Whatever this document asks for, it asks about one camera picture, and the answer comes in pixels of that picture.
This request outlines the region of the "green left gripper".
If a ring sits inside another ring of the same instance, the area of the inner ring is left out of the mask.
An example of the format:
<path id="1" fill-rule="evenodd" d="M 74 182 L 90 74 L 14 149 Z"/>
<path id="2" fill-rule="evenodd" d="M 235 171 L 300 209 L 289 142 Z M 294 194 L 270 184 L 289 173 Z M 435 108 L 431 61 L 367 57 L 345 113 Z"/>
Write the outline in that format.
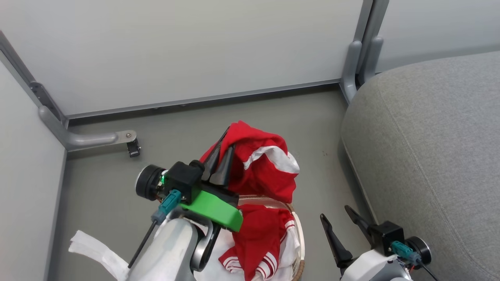
<path id="1" fill-rule="evenodd" d="M 205 171 L 202 175 L 202 181 L 209 181 L 216 186 L 202 185 L 202 190 L 191 204 L 181 202 L 180 206 L 209 219 L 222 228 L 238 232 L 243 224 L 243 215 L 238 209 L 239 194 L 223 188 L 228 187 L 230 183 L 235 144 L 227 148 L 219 163 L 220 147 L 228 131 L 229 127 L 203 161 Z"/>

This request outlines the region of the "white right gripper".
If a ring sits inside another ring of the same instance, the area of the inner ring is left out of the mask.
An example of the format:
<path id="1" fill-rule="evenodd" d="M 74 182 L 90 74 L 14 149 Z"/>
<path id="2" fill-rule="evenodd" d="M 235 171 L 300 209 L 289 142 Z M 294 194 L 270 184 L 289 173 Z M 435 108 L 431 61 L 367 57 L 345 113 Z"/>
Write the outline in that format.
<path id="1" fill-rule="evenodd" d="M 370 224 L 352 207 L 345 205 L 344 209 L 351 221 L 359 227 L 368 243 L 373 244 Z M 361 254 L 353 262 L 352 253 L 346 250 L 339 241 L 332 230 L 330 221 L 323 213 L 320 214 L 320 221 L 334 256 L 336 266 L 338 268 L 347 268 L 340 281 L 413 281 L 409 271 L 395 254 L 386 257 L 376 250 L 370 250 Z"/>

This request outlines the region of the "red white sports garment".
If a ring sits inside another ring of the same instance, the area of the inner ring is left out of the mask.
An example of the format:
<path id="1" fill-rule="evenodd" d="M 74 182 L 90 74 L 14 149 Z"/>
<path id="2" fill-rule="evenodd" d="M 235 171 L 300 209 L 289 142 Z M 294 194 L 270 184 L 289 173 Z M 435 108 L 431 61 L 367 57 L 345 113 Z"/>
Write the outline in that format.
<path id="1" fill-rule="evenodd" d="M 234 146 L 230 191 L 292 202 L 300 168 L 281 136 L 238 121 L 229 126 L 218 155 L 223 156 L 230 146 Z M 218 258 L 224 271 L 242 275 L 245 281 L 289 281 L 300 246 L 292 213 L 253 204 L 238 210 L 243 215 L 241 229 L 232 233 L 234 245 Z"/>

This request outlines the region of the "white basket with brown rim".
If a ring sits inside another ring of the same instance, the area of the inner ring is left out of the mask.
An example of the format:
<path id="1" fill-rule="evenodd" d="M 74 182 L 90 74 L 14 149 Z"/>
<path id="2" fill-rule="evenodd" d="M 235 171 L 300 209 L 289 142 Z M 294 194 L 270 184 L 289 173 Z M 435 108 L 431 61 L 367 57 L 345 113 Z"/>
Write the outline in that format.
<path id="1" fill-rule="evenodd" d="M 290 203 L 283 203 L 266 196 L 244 195 L 239 198 L 239 205 L 263 205 L 270 208 L 286 208 L 293 215 L 295 222 L 295 233 L 300 242 L 300 247 L 295 253 L 295 261 L 292 264 L 293 276 L 290 281 L 301 281 L 302 273 L 305 268 L 305 237 L 302 230 L 300 218 Z"/>

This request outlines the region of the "black caster wheel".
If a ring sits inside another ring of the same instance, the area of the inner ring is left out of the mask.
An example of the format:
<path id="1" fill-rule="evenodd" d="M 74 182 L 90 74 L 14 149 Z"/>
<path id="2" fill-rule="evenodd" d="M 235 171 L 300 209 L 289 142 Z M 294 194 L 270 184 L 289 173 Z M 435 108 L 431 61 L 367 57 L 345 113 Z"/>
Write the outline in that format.
<path id="1" fill-rule="evenodd" d="M 141 147 L 137 139 L 134 139 L 132 142 L 127 142 L 126 145 L 130 158 L 138 157 L 141 154 Z"/>

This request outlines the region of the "grey fabric sofa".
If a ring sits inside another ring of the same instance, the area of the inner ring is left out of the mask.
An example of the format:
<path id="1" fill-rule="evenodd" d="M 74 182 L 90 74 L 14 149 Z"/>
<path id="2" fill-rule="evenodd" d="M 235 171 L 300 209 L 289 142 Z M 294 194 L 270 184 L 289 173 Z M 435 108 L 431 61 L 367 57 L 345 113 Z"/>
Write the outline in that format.
<path id="1" fill-rule="evenodd" d="M 440 281 L 500 281 L 500 51 L 375 75 L 341 139 L 374 220 L 424 240 Z"/>

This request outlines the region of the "grey metal foot with caster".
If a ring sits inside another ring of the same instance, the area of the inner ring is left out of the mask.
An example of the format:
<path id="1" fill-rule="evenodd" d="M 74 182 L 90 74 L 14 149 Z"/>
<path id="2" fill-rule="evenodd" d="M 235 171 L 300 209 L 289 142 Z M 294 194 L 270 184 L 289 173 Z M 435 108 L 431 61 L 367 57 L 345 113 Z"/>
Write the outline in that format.
<path id="1" fill-rule="evenodd" d="M 49 108 L 44 105 L 39 107 L 39 118 L 67 151 L 81 151 L 83 149 L 93 149 L 101 146 L 127 144 L 135 149 L 134 151 L 129 151 L 131 157 L 139 155 L 140 149 L 137 141 L 137 134 L 134 130 L 79 135 L 67 130 Z"/>

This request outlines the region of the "white mesh fabric strip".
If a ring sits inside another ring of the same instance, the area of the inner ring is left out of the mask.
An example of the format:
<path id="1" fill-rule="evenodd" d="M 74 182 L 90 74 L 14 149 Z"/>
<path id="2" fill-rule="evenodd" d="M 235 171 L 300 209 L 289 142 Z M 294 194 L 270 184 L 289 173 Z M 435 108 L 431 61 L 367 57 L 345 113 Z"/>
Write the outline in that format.
<path id="1" fill-rule="evenodd" d="M 83 231 L 77 231 L 70 239 L 68 251 L 97 261 L 116 281 L 127 280 L 130 270 L 128 263 L 105 244 Z"/>

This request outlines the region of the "grey metal partition foot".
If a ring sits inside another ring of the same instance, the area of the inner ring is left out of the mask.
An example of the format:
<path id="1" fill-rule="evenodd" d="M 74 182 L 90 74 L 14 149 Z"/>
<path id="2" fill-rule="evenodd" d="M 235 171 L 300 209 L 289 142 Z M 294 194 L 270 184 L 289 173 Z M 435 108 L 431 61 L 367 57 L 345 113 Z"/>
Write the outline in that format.
<path id="1" fill-rule="evenodd" d="M 340 87 L 346 102 L 349 104 L 357 93 L 355 77 L 357 74 L 357 64 L 361 53 L 362 42 L 353 41 L 348 46 L 348 53 L 343 66 Z"/>
<path id="2" fill-rule="evenodd" d="M 384 39 L 377 36 L 372 38 L 368 44 L 368 49 L 365 53 L 358 73 L 359 85 L 363 85 L 376 75 L 377 63 L 379 61 L 383 43 Z"/>

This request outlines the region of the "dark grey hinge bracket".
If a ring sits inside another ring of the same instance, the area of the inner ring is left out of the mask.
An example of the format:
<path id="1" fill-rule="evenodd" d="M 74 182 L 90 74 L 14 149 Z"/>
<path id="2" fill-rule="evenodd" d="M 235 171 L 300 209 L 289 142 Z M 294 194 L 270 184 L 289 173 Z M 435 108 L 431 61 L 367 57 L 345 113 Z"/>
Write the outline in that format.
<path id="1" fill-rule="evenodd" d="M 66 117 L 57 106 L 55 101 L 52 99 L 49 92 L 45 89 L 43 84 L 37 81 L 32 81 L 30 82 L 29 86 L 34 95 L 39 99 L 41 105 L 46 106 L 61 123 L 65 123 Z"/>

